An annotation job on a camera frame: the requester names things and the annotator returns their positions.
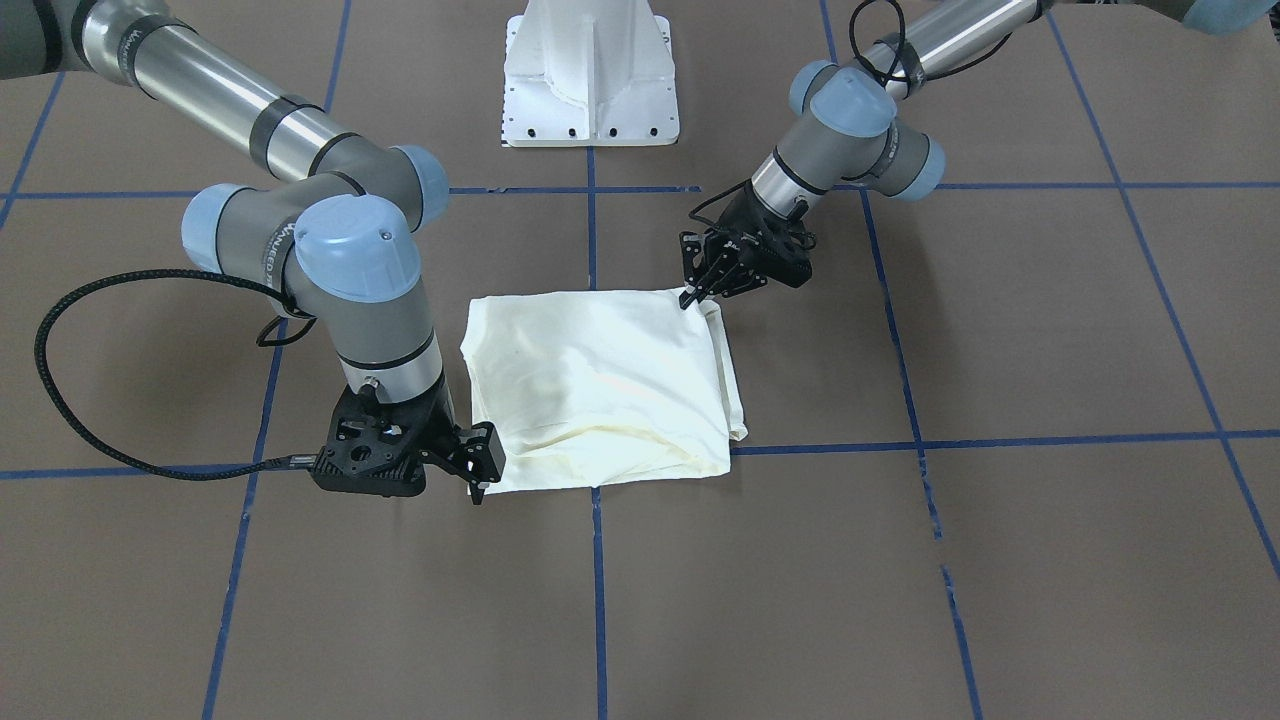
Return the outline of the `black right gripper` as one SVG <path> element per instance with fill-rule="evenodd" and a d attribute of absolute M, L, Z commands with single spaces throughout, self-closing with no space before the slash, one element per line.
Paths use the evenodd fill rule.
<path fill-rule="evenodd" d="M 445 386 L 399 404 L 346 388 L 310 475 L 330 492 L 413 497 L 426 488 L 428 464 L 463 479 L 471 503 L 481 505 L 502 482 L 506 451 L 492 421 L 456 425 Z"/>

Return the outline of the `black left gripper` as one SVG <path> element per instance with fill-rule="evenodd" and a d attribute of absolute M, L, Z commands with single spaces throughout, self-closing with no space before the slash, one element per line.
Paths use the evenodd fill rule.
<path fill-rule="evenodd" d="M 750 184 L 736 184 L 700 202 L 687 217 L 705 229 L 680 234 L 686 290 L 678 306 L 733 297 L 771 279 L 792 288 L 808 282 L 810 251 L 817 246 L 817 237 L 803 224 L 809 209 L 801 196 L 778 215 Z"/>

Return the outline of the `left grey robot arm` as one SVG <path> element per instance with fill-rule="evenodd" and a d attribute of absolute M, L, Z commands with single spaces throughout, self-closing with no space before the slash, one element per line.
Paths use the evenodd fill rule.
<path fill-rule="evenodd" d="M 928 83 L 992 58 L 1014 32 L 1047 15 L 1048 1 L 942 1 L 916 20 L 896 12 L 896 31 L 849 61 L 812 61 L 794 77 L 795 122 L 754 173 L 719 195 L 710 219 L 680 249 L 684 309 L 771 282 L 797 288 L 812 278 L 815 236 L 804 217 L 838 184 L 916 201 L 945 173 L 941 145 L 899 118 L 899 102 Z"/>

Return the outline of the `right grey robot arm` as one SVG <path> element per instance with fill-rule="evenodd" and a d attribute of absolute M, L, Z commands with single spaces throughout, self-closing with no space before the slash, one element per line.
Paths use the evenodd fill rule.
<path fill-rule="evenodd" d="M 64 421 L 87 445 L 156 477 L 223 480 L 301 470 L 321 489 L 413 497 L 430 466 L 460 478 L 474 503 L 499 483 L 495 427 L 454 418 L 413 233 L 447 209 L 442 164 L 415 145 L 381 147 L 323 106 L 234 59 L 164 1 L 5 1 L 3 78 L 82 70 L 137 88 L 244 152 L 271 190 L 215 184 L 180 222 L 191 269 L 128 272 L 59 299 L 38 324 L 35 365 Z M 266 296 L 275 314 L 261 347 L 280 347 L 288 318 L 326 328 L 344 373 L 323 447 L 220 471 L 161 468 L 111 447 L 58 388 L 49 340 L 74 304 L 119 284 L 189 279 Z"/>

